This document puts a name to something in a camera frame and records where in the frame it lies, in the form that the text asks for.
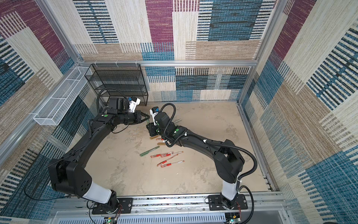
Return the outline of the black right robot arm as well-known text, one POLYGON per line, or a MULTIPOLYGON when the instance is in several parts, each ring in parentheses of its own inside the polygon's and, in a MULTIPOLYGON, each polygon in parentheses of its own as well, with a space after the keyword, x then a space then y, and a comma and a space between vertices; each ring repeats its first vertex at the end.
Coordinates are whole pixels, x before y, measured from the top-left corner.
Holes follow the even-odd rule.
POLYGON ((231 210, 238 204, 242 178, 254 173, 258 167, 256 157, 248 150, 236 146, 232 141, 214 141, 195 134, 186 127, 175 125, 172 121, 176 107, 167 103, 162 108, 153 107, 150 115, 153 122, 147 124, 150 136, 160 135, 167 147, 178 145, 188 147, 210 157, 217 174, 223 180, 218 205, 231 210))

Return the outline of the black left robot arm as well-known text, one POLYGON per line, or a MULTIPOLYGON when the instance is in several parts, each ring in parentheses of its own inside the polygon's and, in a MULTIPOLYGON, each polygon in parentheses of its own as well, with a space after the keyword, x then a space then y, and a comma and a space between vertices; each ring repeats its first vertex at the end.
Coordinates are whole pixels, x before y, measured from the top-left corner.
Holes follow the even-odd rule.
POLYGON ((104 213, 118 210, 117 194, 96 184, 85 170, 90 157, 118 125, 136 125, 149 120, 150 116, 136 110, 137 98, 112 98, 98 114, 88 121, 89 130, 81 140, 60 159, 52 159, 48 173, 52 189, 96 203, 104 213))

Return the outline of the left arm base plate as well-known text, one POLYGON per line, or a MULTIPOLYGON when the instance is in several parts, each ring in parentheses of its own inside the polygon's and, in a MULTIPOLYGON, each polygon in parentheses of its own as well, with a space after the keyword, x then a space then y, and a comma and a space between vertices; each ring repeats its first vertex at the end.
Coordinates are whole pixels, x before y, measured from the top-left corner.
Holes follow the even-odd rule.
POLYGON ((108 203, 95 203, 92 215, 118 215, 129 214, 132 209, 133 198, 117 198, 117 201, 110 199, 108 203))

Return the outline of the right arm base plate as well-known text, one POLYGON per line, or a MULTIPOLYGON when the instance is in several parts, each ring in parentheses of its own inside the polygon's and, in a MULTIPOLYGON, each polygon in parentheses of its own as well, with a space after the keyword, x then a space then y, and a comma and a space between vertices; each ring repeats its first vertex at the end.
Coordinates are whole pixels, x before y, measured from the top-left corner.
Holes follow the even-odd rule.
POLYGON ((224 196, 220 195, 209 195, 205 202, 209 205, 211 211, 220 210, 247 210, 248 204, 244 194, 236 194, 233 200, 228 200, 224 196))

